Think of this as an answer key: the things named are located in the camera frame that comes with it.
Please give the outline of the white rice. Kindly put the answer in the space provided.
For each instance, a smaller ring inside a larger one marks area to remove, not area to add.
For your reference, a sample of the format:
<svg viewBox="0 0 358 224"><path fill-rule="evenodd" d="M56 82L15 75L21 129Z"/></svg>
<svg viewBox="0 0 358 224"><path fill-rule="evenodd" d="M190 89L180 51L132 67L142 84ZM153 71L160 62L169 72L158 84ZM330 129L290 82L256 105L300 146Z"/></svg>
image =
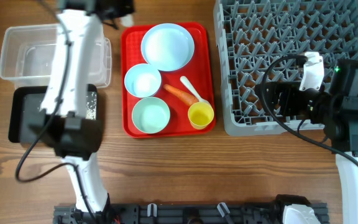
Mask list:
<svg viewBox="0 0 358 224"><path fill-rule="evenodd" d="M86 96L86 119L96 119L97 108L97 93L95 91L87 92Z"/></svg>

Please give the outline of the yellow plastic cup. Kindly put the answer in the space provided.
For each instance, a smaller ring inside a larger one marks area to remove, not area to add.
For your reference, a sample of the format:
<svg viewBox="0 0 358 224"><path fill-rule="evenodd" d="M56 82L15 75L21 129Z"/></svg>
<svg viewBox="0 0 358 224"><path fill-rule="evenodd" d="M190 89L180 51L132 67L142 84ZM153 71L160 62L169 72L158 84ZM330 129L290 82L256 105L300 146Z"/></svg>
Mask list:
<svg viewBox="0 0 358 224"><path fill-rule="evenodd" d="M194 103L188 109L188 119L195 129L204 129L214 119L213 107L204 102Z"/></svg>

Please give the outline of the mint green bowl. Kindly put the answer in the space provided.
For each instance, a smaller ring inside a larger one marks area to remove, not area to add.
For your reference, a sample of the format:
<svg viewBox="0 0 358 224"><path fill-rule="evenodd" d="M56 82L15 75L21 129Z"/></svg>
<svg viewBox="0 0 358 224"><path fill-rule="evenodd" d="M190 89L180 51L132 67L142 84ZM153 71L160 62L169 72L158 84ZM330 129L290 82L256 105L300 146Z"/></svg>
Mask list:
<svg viewBox="0 0 358 224"><path fill-rule="evenodd" d="M170 108L162 99L147 97L138 101L132 110L134 126L145 134L161 132L170 121Z"/></svg>

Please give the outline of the white tissue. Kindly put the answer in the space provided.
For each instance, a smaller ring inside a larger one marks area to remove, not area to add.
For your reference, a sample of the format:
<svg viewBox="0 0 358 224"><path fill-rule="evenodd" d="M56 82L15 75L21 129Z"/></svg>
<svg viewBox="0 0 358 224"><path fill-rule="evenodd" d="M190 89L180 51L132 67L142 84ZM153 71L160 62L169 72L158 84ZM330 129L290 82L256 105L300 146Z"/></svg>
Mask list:
<svg viewBox="0 0 358 224"><path fill-rule="evenodd" d="M119 20L124 27L132 27L134 25L134 19L132 14L120 17Z"/></svg>

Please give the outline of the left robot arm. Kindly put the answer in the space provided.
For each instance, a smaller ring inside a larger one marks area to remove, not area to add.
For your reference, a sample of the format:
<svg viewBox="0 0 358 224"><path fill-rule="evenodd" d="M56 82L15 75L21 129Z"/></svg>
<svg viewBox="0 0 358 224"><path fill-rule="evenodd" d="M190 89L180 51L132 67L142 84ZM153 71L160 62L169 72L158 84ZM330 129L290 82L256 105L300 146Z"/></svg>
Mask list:
<svg viewBox="0 0 358 224"><path fill-rule="evenodd" d="M111 223L110 200L99 174L97 151L103 124L86 118L86 96L91 51L103 25L116 28L119 18L133 26L133 1L59 1L54 11L40 1L60 24L52 74L39 112L29 120L36 139L21 157L15 178L24 183L20 170L35 145L42 141L61 157L76 193L75 218L83 223Z"/></svg>

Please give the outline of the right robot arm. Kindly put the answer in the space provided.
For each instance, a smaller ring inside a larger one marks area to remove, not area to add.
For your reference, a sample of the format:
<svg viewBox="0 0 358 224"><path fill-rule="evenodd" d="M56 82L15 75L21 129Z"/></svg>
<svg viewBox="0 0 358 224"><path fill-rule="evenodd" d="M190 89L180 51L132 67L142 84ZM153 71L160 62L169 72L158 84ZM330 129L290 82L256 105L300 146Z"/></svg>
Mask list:
<svg viewBox="0 0 358 224"><path fill-rule="evenodd" d="M336 156L342 191L344 223L358 223L358 61L340 59L334 68L329 91L324 91L324 64L321 59L296 55L303 67L299 82L268 82L267 77L281 61L274 61L265 71L255 92L267 112L280 106L280 115L304 115L313 124L322 124L331 140L327 146L312 140L286 124L278 124L294 136L331 151Z"/></svg>

